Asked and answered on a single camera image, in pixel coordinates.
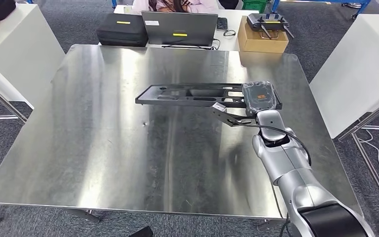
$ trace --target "laptop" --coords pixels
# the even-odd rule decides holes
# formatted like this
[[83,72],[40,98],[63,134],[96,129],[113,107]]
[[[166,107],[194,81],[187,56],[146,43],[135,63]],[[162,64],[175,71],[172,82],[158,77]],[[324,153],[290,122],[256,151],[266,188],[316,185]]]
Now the laptop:
[[216,14],[143,11],[150,44],[211,46]]

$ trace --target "gray carpet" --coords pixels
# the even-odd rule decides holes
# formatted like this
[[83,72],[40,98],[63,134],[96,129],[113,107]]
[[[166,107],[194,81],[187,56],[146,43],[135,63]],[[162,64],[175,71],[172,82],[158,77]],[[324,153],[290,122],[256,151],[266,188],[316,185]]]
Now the gray carpet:
[[[112,12],[110,0],[38,0],[37,3],[49,22],[62,48],[67,51],[72,44],[97,44],[95,29],[107,13]],[[292,3],[282,2],[279,12],[291,23],[296,36],[290,40],[286,52],[298,55],[309,81],[341,40],[352,24],[350,16],[356,10],[334,3]],[[379,6],[372,2],[367,13],[379,13]],[[24,113],[31,110],[23,103],[14,103]],[[6,111],[0,106],[0,114]],[[0,120],[0,163],[16,138],[22,124],[16,120]],[[373,144],[379,147],[379,132],[372,132]],[[368,138],[365,132],[362,138]],[[366,219],[379,233],[379,191],[351,139],[340,143],[335,141],[346,173],[362,206]],[[374,164],[376,152],[366,146]],[[43,207],[0,206],[0,237],[125,237],[149,225],[155,236],[278,236],[279,229],[257,231],[259,220],[120,213],[97,211],[102,218],[99,224],[92,224],[63,210]]]

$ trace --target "person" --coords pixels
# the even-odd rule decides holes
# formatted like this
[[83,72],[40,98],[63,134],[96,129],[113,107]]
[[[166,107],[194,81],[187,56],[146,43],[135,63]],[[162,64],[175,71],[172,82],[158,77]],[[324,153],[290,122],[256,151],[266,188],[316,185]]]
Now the person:
[[217,14],[216,0],[134,0],[133,11],[191,12]]

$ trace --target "bracelet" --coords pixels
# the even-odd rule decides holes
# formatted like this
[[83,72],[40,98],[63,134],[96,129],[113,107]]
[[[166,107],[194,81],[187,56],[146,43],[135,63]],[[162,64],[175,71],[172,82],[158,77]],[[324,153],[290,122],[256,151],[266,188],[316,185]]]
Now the bracelet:
[[232,36],[235,36],[235,35],[236,35],[236,31],[235,30],[225,30],[225,32],[223,33],[224,37],[232,37]]

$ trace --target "yellow label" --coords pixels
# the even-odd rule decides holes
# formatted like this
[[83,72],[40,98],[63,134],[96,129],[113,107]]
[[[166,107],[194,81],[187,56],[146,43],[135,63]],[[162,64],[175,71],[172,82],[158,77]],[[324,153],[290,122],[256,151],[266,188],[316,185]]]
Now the yellow label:
[[188,35],[187,35],[187,34],[176,34],[176,33],[174,33],[173,36],[183,36],[183,37],[187,37]]

